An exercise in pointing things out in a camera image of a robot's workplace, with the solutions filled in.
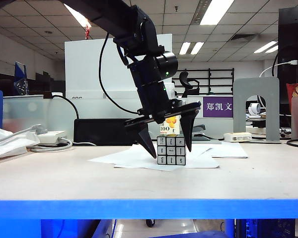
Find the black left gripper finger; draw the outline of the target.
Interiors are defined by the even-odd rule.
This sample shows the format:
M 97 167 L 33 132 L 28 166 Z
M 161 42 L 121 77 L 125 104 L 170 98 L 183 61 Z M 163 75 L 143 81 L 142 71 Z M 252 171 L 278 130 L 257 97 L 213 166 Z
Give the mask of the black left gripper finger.
M 181 115 L 181 119 L 180 119 L 182 133 L 189 152 L 191 152 L 192 150 L 192 130 L 194 125 L 194 120 L 198 112 L 199 112 L 198 110 L 186 112 Z
M 151 140 L 147 124 L 137 125 L 137 142 L 142 145 L 149 154 L 156 159 L 156 151 Z

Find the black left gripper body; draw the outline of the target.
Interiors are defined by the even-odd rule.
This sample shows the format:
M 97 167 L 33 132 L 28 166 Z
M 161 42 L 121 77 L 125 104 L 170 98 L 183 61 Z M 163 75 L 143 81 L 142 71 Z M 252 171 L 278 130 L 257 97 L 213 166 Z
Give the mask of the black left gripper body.
M 142 117 L 125 122 L 125 127 L 147 124 L 155 121 L 162 123 L 166 118 L 180 115 L 181 127 L 192 128 L 194 119 L 201 108 L 201 102 L 186 104 L 179 99 L 169 99 L 163 82 L 152 85 L 141 86 L 140 100 Z

